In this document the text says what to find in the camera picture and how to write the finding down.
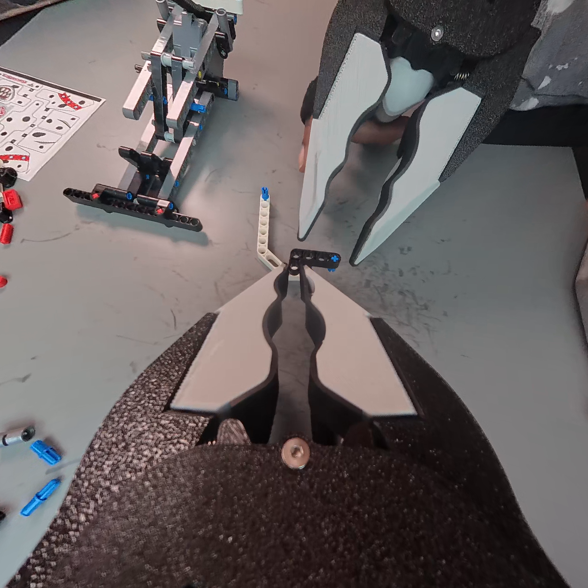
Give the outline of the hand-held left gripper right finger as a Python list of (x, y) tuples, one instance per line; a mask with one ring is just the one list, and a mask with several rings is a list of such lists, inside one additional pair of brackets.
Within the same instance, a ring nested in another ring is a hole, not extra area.
[(318, 383), (367, 417), (417, 415), (371, 314), (313, 269), (300, 271), (300, 295)]

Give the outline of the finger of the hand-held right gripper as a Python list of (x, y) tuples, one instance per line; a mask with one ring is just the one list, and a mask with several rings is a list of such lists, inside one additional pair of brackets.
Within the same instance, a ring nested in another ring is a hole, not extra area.
[(390, 78), (382, 44), (354, 34), (322, 110), (312, 121), (299, 205), (299, 240), (307, 238), (319, 217), (329, 185), (348, 157), (352, 134), (376, 109)]
[(380, 191), (350, 257), (357, 266), (440, 186), (440, 177), (479, 108), (481, 97), (462, 87), (437, 93), (411, 117), (401, 158)]

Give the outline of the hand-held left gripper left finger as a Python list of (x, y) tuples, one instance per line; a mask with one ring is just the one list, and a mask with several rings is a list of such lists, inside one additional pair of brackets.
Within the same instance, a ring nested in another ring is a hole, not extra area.
[(288, 278), (287, 268), (275, 268), (217, 311), (172, 409), (220, 414), (266, 385), (277, 369), (273, 338), (282, 326)]

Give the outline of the black angled toy beam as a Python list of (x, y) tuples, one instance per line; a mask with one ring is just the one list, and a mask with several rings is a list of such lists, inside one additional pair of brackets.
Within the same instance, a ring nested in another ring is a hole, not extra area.
[(290, 252), (289, 274), (292, 276), (299, 275), (303, 267), (327, 269), (329, 267), (329, 256), (332, 254), (337, 253), (294, 248)]

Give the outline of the white angled toy beam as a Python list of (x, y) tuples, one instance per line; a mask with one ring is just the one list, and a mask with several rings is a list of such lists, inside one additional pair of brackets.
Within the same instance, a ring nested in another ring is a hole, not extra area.
[(269, 228), (270, 228), (270, 199), (268, 202), (259, 200), (258, 216), (258, 234), (256, 244), (256, 254), (258, 260), (268, 270), (283, 269), (288, 267), (288, 262), (281, 261), (269, 247)]

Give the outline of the grey black toy truck chassis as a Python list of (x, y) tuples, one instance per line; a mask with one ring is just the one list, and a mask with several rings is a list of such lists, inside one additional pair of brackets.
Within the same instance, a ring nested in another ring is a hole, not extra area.
[(128, 164), (121, 184), (97, 183), (89, 192), (68, 187), (70, 202), (107, 213), (202, 231), (196, 217), (175, 203), (195, 146), (215, 99), (238, 100), (239, 83), (223, 76), (233, 50), (243, 1), (157, 1), (159, 36), (123, 104), (124, 117), (139, 120), (152, 104), (153, 116), (136, 148), (120, 146)]

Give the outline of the person's right forearm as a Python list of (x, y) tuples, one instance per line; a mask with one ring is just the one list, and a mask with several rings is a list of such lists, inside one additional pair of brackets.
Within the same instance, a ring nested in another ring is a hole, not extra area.
[(541, 35), (511, 110), (587, 105), (587, 1), (542, 1), (532, 25)]

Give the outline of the grey desk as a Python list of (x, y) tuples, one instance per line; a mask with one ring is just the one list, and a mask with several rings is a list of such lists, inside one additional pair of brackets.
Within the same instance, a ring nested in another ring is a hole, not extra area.
[[(482, 145), (383, 246), (349, 254), (393, 149), (352, 145), (320, 218), (298, 243), (300, 105), (336, 1), (245, 1), (224, 64), (239, 101), (215, 103), (180, 209), (201, 233), (77, 206), (66, 187), (117, 185), (120, 145), (149, 122), (122, 105), (158, 36), (154, 1), (70, 1), (1, 47), (1, 65), (105, 103), (30, 182), (1, 248), (1, 430), (34, 423), (59, 446), (49, 468), (1, 450), (1, 586), (43, 536), (115, 401), (203, 314), (266, 274), (254, 252), (261, 187), (271, 249), (337, 251), (326, 279), (383, 317), (460, 395), (489, 437), (540, 543), (587, 587), (587, 356), (573, 283), (587, 217), (568, 149)], [(62, 483), (29, 517), (48, 481)]]

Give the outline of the grey connector pin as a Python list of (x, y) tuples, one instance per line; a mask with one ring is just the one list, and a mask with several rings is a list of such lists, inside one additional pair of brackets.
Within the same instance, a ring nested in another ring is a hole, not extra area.
[(10, 430), (8, 432), (1, 433), (1, 446), (8, 447), (17, 445), (20, 443), (26, 443), (35, 437), (35, 427), (29, 425), (24, 428)]

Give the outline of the pile of red white pieces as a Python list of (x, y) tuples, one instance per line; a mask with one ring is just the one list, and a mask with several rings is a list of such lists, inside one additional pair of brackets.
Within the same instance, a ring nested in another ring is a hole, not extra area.
[(8, 166), (1, 166), (1, 246), (11, 244), (13, 214), (23, 207), (21, 197), (14, 189), (17, 179), (16, 170)]

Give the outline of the white sticker sheet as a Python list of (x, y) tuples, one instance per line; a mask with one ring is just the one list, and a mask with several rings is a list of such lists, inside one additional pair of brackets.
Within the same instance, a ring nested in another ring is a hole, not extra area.
[(1, 67), (1, 163), (32, 180), (104, 102)]

